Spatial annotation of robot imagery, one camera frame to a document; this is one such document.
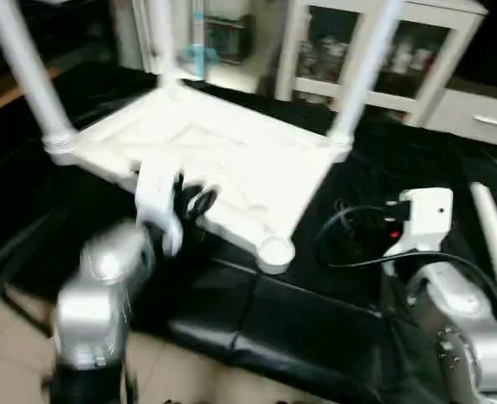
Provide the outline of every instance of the white bracket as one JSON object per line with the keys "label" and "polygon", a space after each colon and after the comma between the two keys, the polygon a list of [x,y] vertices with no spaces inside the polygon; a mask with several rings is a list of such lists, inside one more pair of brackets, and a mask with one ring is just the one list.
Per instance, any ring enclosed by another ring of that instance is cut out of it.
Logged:
{"label": "white bracket", "polygon": [[[440,251],[442,240],[452,226],[453,192],[448,188],[410,189],[399,195],[410,202],[410,216],[404,223],[403,235],[385,257],[410,250]],[[383,264],[388,275],[394,275],[393,262]]]}

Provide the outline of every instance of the bottle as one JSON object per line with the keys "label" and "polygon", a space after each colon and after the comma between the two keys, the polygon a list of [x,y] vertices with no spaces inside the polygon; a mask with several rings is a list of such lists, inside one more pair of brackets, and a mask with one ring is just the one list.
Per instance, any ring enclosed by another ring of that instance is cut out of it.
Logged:
{"label": "bottle", "polygon": [[405,74],[409,70],[409,64],[413,58],[412,56],[413,42],[409,37],[401,41],[396,50],[394,57],[394,65],[392,72],[396,74]]}
{"label": "bottle", "polygon": [[431,58],[431,55],[433,55],[433,51],[431,49],[420,48],[416,51],[416,55],[410,64],[410,68],[418,72],[423,72],[426,69],[426,63]]}

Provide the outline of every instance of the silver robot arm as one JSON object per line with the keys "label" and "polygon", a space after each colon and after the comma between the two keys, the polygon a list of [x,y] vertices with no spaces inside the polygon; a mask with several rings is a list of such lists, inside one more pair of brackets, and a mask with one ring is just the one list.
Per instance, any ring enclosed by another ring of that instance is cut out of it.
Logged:
{"label": "silver robot arm", "polygon": [[83,248],[77,275],[58,297],[54,338],[61,364],[88,370],[122,362],[132,302],[154,263],[149,233],[134,222]]}
{"label": "silver robot arm", "polygon": [[[488,188],[474,183],[471,190],[497,278],[497,208]],[[415,227],[413,219],[408,229]],[[446,237],[449,224],[435,229],[437,239]],[[410,235],[411,245],[420,240],[416,231]],[[437,341],[452,402],[497,404],[497,320],[486,294],[452,264],[431,263],[408,283],[408,300],[419,325]]]}

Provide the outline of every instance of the black cable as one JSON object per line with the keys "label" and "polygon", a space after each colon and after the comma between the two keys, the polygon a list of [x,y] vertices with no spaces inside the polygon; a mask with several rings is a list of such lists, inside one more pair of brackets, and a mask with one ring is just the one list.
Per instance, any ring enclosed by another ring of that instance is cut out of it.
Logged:
{"label": "black cable", "polygon": [[454,262],[460,263],[462,267],[466,269],[470,275],[475,279],[480,279],[481,282],[485,285],[489,293],[495,298],[497,302],[497,284],[475,263],[467,260],[466,258],[459,257],[457,255],[450,254],[448,252],[440,252],[440,251],[411,251],[411,252],[403,252],[401,254],[390,255],[387,257],[373,258],[368,259],[361,262],[356,263],[327,263],[322,257],[323,250],[323,239],[326,236],[327,232],[337,223],[341,222],[343,225],[345,223],[345,227],[349,227],[345,222],[346,216],[351,213],[357,213],[361,211],[377,211],[380,213],[388,214],[388,210],[385,207],[379,206],[371,206],[371,205],[359,205],[352,206],[349,208],[345,208],[334,214],[319,230],[317,236],[315,237],[315,260],[317,263],[324,268],[334,268],[334,269],[342,269],[342,268],[360,268],[366,266],[377,265],[380,263],[387,263],[389,261],[395,261],[398,259],[406,259],[406,258],[436,258],[435,261],[444,261],[444,262]]}

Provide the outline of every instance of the screw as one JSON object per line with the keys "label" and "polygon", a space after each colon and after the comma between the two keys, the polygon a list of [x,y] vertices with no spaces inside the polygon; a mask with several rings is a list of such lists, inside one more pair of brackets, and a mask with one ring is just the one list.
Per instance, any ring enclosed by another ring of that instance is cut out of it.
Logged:
{"label": "screw", "polygon": [[450,352],[453,350],[453,345],[449,341],[442,341],[441,348],[442,348],[442,350],[444,350],[446,352]]}

